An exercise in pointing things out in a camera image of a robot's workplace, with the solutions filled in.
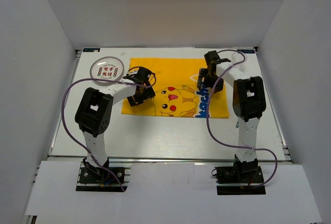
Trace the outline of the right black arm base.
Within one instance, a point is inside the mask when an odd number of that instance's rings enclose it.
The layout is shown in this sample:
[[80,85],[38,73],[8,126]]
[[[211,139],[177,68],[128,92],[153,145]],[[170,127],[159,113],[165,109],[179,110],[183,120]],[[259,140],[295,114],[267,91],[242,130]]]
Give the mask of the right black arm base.
[[218,166],[212,172],[216,179],[217,195],[265,195],[264,177],[258,160],[241,162],[235,159],[232,166]]

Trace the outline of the white plate with red characters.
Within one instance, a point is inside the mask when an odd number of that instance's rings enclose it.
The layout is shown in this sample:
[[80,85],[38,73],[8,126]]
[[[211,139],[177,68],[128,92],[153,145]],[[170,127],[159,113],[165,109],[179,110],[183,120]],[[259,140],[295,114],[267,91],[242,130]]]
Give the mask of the white plate with red characters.
[[91,78],[97,79],[98,83],[109,84],[102,80],[119,81],[124,74],[124,64],[117,57],[102,57],[92,64],[89,74]]

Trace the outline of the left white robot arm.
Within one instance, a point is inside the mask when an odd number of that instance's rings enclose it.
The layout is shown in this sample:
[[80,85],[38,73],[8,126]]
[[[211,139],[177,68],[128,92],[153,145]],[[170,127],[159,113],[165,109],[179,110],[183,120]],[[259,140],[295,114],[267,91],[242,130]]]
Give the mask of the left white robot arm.
[[104,132],[110,124],[112,108],[118,102],[127,99],[131,107],[136,107],[155,97],[150,77],[155,74],[145,67],[124,76],[120,84],[113,84],[105,92],[89,87],[85,90],[75,122],[82,131],[88,156],[84,165],[92,170],[92,177],[104,182],[109,177],[109,162],[105,150]]

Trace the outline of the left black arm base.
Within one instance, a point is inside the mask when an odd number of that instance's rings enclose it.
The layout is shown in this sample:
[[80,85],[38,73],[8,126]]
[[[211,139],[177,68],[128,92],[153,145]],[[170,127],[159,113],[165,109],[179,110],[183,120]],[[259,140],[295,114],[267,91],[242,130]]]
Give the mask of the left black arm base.
[[105,164],[105,166],[109,165],[108,169],[115,174],[122,187],[109,171],[90,165],[84,158],[79,169],[76,191],[125,192],[130,181],[131,166],[109,162]]

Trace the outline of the yellow Pikachu cloth placemat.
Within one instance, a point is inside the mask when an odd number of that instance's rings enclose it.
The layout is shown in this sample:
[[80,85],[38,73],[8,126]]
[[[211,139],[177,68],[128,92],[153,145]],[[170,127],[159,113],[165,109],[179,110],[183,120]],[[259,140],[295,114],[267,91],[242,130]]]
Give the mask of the yellow Pikachu cloth placemat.
[[156,74],[155,97],[138,106],[123,101],[122,114],[229,118],[226,90],[213,93],[209,108],[210,88],[197,88],[199,70],[206,67],[202,58],[139,58],[132,57],[130,68],[145,67]]

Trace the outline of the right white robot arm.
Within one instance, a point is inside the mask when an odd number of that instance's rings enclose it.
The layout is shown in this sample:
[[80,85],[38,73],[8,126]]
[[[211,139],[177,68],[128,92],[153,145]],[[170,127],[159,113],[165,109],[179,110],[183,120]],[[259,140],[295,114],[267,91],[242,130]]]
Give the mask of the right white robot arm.
[[223,90],[224,82],[233,89],[232,107],[239,124],[238,145],[219,144],[236,149],[234,177],[245,182],[252,176],[252,170],[258,166],[256,155],[257,128],[266,110],[263,79],[250,77],[237,68],[247,57],[238,50],[225,49],[209,51],[204,55],[206,68],[199,71],[197,87],[206,87],[209,97],[206,107],[206,119],[209,120],[209,108],[212,95]]

